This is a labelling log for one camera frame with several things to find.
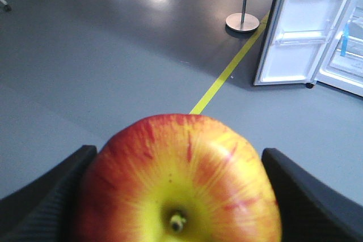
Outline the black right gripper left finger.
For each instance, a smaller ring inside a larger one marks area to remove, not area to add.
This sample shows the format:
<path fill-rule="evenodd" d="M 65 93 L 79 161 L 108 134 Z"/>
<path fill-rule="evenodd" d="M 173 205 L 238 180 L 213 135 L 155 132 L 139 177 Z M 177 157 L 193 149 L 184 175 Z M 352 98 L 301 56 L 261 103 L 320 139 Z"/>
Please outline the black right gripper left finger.
<path fill-rule="evenodd" d="M 83 145 L 1 199 L 1 241 L 68 241 L 76 194 L 97 149 Z"/>

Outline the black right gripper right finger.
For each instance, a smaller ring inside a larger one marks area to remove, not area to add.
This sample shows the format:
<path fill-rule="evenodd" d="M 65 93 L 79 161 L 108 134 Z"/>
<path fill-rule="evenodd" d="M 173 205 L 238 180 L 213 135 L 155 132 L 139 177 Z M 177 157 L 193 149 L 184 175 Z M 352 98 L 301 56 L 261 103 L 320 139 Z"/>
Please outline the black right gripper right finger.
<path fill-rule="evenodd" d="M 276 148 L 265 148 L 261 159 L 280 209 L 283 241 L 362 241 L 361 205 Z"/>

